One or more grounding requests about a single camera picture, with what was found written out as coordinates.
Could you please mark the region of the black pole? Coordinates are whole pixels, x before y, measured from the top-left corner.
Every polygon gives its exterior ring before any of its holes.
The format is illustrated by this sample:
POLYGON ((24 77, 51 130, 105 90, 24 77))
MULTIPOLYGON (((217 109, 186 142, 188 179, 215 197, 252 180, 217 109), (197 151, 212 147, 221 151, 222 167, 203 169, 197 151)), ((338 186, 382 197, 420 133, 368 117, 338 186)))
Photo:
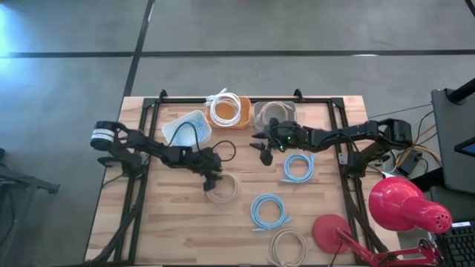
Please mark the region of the black pole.
POLYGON ((447 99, 456 105, 461 105, 465 99, 475 93, 475 78, 465 83, 456 90, 445 89, 447 99))

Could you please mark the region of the black floor stand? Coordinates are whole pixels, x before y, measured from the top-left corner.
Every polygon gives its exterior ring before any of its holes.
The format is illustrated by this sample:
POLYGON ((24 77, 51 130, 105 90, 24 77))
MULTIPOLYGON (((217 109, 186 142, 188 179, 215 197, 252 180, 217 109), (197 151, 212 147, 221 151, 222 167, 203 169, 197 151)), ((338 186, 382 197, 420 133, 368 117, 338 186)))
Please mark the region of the black floor stand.
POLYGON ((59 184, 46 182, 7 167, 3 162, 5 154, 5 150, 0 148, 0 261, 7 258, 35 191, 43 189, 49 194, 56 194, 59 190, 59 184), (19 207, 15 202, 15 190, 25 190, 23 203, 19 207))

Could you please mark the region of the grey plastic bin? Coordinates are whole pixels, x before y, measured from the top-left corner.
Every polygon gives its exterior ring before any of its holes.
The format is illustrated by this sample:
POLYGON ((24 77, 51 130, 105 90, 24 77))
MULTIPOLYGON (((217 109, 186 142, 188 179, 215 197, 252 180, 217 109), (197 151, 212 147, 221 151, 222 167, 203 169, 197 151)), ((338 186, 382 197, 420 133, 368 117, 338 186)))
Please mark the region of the grey plastic bin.
POLYGON ((298 121, 296 104, 294 102, 256 102, 253 114, 255 133, 262 131, 269 124, 271 118, 276 118, 279 122, 298 121))

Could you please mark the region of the orange plastic bin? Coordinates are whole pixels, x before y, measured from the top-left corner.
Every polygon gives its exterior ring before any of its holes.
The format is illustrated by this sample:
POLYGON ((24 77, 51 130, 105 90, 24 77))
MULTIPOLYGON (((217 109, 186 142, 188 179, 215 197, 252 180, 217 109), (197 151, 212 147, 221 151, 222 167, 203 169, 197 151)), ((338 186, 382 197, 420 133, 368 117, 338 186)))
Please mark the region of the orange plastic bin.
MULTIPOLYGON (((241 103, 241 109, 240 109, 240 120, 237 124, 229 126, 230 129, 244 129, 248 126, 249 122, 251 121, 251 107, 252 104, 250 102, 250 99, 247 96, 240 96, 240 103, 241 103)), ((217 104, 217 107, 215 108, 216 114, 224 119, 232 119, 236 111, 235 109, 228 104, 217 104)), ((210 107, 207 107, 205 110, 205 118, 207 122, 213 127, 213 128, 219 128, 219 125, 215 124, 212 121, 211 115, 210 115, 210 107)))

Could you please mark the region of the white plastic bin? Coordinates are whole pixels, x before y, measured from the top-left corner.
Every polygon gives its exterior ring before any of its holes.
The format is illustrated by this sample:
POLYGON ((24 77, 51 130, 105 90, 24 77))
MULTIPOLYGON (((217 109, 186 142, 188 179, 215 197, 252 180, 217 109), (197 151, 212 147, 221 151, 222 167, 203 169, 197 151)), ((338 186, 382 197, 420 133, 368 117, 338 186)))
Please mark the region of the white plastic bin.
POLYGON ((192 111, 186 115, 164 124, 162 133, 172 146, 191 146, 207 143, 212 137, 212 128, 202 111, 192 111))

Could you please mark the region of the tablet screen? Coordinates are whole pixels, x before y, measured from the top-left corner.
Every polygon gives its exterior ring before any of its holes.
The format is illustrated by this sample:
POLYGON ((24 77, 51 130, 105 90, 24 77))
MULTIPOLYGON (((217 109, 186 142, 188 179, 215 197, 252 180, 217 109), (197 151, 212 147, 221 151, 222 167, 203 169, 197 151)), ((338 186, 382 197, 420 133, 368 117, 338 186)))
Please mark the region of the tablet screen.
POLYGON ((455 145, 454 150, 457 153, 475 157, 475 137, 455 145))

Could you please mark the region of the black computer keyboard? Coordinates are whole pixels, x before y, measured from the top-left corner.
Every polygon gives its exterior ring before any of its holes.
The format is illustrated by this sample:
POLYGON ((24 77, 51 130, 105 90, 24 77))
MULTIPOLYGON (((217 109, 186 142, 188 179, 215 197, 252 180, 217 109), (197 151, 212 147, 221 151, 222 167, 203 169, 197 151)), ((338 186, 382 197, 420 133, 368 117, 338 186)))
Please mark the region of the black computer keyboard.
POLYGON ((445 267, 475 267, 475 221, 457 222, 436 237, 445 267))

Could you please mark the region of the red desk lamp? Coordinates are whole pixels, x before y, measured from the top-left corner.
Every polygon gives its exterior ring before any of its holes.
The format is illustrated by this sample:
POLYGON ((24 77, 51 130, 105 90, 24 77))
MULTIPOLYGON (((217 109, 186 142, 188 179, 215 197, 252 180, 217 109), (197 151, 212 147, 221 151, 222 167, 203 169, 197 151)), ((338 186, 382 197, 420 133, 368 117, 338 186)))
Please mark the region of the red desk lamp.
MULTIPOLYGON (((369 209, 382 228, 409 231, 415 227, 433 234, 443 234, 452 226, 451 213, 444 206, 426 200, 422 191, 401 177, 380 180, 370 192, 369 209)), ((315 244, 328 254, 351 249, 371 267, 437 266, 442 255, 433 243, 420 240, 415 248, 373 253, 354 240, 349 224, 335 214, 318 217, 312 227, 315 244)))

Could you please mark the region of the black power adapter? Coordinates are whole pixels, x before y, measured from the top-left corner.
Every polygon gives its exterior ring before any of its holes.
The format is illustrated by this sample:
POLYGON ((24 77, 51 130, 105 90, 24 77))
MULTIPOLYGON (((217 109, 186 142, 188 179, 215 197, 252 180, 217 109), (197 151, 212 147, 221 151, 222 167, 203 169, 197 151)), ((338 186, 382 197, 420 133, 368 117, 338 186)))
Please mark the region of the black power adapter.
POLYGON ((407 152, 396 165, 398 173, 409 176, 422 159, 422 152, 412 150, 407 152))

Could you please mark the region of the black metal table frame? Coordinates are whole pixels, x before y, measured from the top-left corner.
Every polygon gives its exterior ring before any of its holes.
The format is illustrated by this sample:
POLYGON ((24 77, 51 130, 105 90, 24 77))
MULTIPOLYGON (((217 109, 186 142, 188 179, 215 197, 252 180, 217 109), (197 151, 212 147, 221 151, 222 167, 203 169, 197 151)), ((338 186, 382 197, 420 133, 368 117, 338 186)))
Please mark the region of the black metal table frame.
MULTIPOLYGON (((357 125, 367 121, 362 96, 249 96, 252 104, 268 101, 296 101, 298 123, 311 128, 333 130, 343 125, 357 125)), ((205 112, 205 98, 164 96, 125 97, 119 113, 119 122, 129 128, 145 126, 157 141, 165 141, 161 132, 165 123, 178 119, 193 110, 205 112)), ((253 115, 247 128, 212 130, 209 144, 230 140, 237 148, 237 155, 223 163, 223 170, 237 177, 240 190, 237 199, 226 203, 211 202, 203 191, 204 177, 184 169, 166 167, 157 158, 150 158, 148 179, 126 182, 121 178, 105 186, 100 192, 91 235, 85 253, 85 266, 271 266, 267 260, 269 244, 279 229, 253 231, 255 224, 250 207, 259 194, 275 194, 286 207, 292 221, 285 225, 301 232, 307 239, 307 266, 326 266, 332 255, 322 252, 311 237, 311 227, 322 214, 337 214, 347 218, 341 187, 338 153, 346 148, 330 148, 316 154, 315 173, 309 182, 287 184, 283 164, 288 150, 282 154, 273 152, 273 161, 265 167, 259 160, 260 152, 249 146, 254 133, 253 115), (111 240, 119 227, 122 208, 132 206, 129 199, 145 193, 140 219, 125 232, 121 255, 112 255, 108 262, 93 263, 111 240)))

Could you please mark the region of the grey cart top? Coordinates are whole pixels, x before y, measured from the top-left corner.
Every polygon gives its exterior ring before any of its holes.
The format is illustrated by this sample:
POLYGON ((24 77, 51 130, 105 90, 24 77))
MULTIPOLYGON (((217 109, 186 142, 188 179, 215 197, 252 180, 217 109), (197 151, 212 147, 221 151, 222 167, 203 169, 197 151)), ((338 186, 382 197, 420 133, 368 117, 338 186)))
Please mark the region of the grey cart top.
POLYGON ((456 151, 459 144, 475 142, 475 95, 456 105, 444 90, 433 90, 431 99, 444 184, 451 190, 475 194, 475 154, 456 151))

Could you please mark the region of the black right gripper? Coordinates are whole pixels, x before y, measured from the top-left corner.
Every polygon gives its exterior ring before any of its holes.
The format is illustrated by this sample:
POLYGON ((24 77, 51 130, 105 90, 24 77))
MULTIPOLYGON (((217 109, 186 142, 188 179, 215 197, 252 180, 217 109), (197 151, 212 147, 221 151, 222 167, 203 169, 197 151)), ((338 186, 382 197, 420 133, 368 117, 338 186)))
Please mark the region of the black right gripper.
POLYGON ((252 148, 260 151, 259 159, 265 166, 272 164, 272 149, 284 152, 288 148, 305 149, 309 146, 308 133, 297 122, 279 122, 276 118, 271 118, 265 131, 254 133, 252 138, 268 140, 268 145, 249 144, 252 148))

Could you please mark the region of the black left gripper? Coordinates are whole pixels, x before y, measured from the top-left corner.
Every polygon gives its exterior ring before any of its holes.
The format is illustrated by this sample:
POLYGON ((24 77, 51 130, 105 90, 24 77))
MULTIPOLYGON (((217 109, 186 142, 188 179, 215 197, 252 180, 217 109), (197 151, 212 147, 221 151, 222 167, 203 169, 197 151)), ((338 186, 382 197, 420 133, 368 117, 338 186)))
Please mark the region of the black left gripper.
POLYGON ((203 183, 205 192, 215 188, 216 182, 222 180, 219 174, 222 169, 221 158, 212 148, 207 147, 200 151, 192 152, 189 157, 188 169, 196 174, 205 176, 206 181, 203 183))

